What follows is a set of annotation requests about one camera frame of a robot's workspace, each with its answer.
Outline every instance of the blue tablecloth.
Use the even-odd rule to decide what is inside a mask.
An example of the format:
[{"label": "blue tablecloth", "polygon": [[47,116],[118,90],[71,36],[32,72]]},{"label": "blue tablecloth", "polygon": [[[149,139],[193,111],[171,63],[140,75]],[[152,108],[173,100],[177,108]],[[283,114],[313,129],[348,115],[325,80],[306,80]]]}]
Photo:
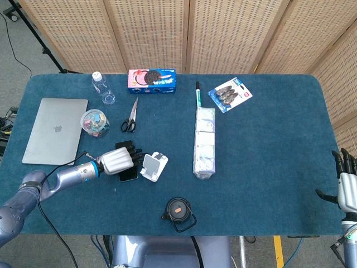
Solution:
[{"label": "blue tablecloth", "polygon": [[[21,163],[41,99],[85,98],[88,109],[107,115],[110,130],[100,139],[82,132],[78,152],[98,156],[116,142],[133,140],[136,147],[161,152],[169,161],[157,183],[142,177],[120,183],[117,176],[103,174],[44,201],[42,207],[60,233],[177,235],[169,221],[160,219],[176,196],[188,199],[198,221],[181,235],[340,233],[338,207],[315,194],[315,188],[337,192],[331,156],[337,145],[320,85],[312,76],[238,75],[253,98],[226,114],[216,109],[216,174],[204,181],[193,175],[195,82],[201,84],[202,106],[215,107],[207,92],[233,77],[181,74],[175,94],[135,95],[128,93],[126,75],[109,75],[117,97],[112,106],[101,102],[88,74],[33,77],[0,168],[0,201],[17,191],[27,172],[54,168]],[[123,133],[120,125],[136,97],[136,132]],[[52,231],[35,209],[23,232]]]}]

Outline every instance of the laptop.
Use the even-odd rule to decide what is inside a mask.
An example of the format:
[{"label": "laptop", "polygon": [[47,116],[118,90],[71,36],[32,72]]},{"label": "laptop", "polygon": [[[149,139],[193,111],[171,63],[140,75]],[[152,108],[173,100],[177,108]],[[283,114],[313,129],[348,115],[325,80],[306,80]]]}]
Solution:
[{"label": "laptop", "polygon": [[87,104],[87,99],[43,98],[22,162],[62,165],[74,160]]}]

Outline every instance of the scissor handle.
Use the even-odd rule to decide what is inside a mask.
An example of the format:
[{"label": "scissor handle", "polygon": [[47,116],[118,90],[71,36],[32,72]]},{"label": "scissor handle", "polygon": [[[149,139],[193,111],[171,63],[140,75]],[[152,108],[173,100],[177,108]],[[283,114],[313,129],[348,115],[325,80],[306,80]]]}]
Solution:
[{"label": "scissor handle", "polygon": [[123,132],[134,132],[136,128],[136,123],[133,119],[129,121],[128,119],[125,119],[125,121],[122,123],[122,126],[120,127],[120,130]]},{"label": "scissor handle", "polygon": [[125,132],[126,130],[128,130],[128,124],[129,124],[129,119],[125,119],[124,122],[122,123],[122,126],[120,127],[120,129]]},{"label": "scissor handle", "polygon": [[136,128],[136,123],[135,123],[134,119],[131,119],[129,122],[127,132],[134,132],[135,128]]}]

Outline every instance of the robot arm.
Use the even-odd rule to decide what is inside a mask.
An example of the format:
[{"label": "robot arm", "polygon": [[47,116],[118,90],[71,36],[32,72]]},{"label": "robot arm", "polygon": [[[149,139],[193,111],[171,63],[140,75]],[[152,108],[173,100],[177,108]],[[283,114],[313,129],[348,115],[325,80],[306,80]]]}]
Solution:
[{"label": "robot arm", "polygon": [[58,172],[53,188],[50,188],[47,180],[43,182],[46,174],[42,170],[28,173],[23,178],[18,192],[0,207],[0,248],[21,232],[26,217],[38,202],[59,191],[97,178],[102,172],[114,175],[129,169],[134,166],[132,157],[125,147],[107,152],[95,161]]},{"label": "robot arm", "polygon": [[[321,199],[337,204],[346,213],[342,220],[344,235],[331,246],[331,249],[345,267],[357,268],[357,161],[344,148],[341,152],[343,160],[338,152],[332,152],[336,162],[338,195],[326,195],[318,189],[316,193]],[[344,244],[345,261],[337,251],[341,244]]]}]

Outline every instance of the scissors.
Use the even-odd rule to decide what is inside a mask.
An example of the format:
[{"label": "scissors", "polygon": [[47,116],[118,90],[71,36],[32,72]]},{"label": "scissors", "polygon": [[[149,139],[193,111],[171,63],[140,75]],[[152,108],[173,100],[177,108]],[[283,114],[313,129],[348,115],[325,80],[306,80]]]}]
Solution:
[{"label": "scissors", "polygon": [[122,123],[122,126],[120,127],[120,129],[123,132],[134,132],[135,131],[136,107],[138,106],[138,100],[139,100],[139,98],[136,98],[129,118],[125,119],[125,121]]}]

